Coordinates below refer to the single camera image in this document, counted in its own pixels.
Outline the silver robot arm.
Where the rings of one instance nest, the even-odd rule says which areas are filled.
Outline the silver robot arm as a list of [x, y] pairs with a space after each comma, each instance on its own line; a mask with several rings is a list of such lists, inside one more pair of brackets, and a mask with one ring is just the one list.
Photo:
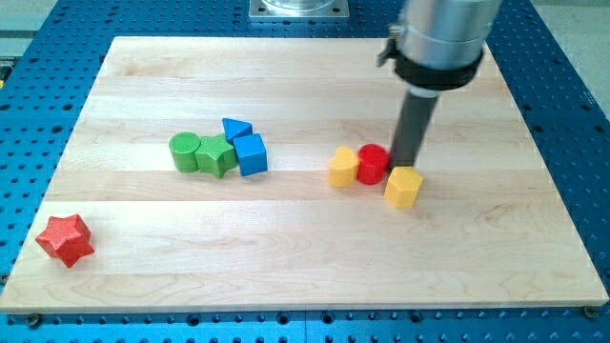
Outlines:
[[435, 98], [470, 83], [500, 0], [406, 0], [376, 63], [395, 61], [407, 91]]

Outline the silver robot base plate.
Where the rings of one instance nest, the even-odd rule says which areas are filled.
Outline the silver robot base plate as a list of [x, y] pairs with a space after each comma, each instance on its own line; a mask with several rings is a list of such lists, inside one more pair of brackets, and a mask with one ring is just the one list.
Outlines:
[[346, 18], [350, 16], [347, 0], [250, 0], [249, 17], [275, 18]]

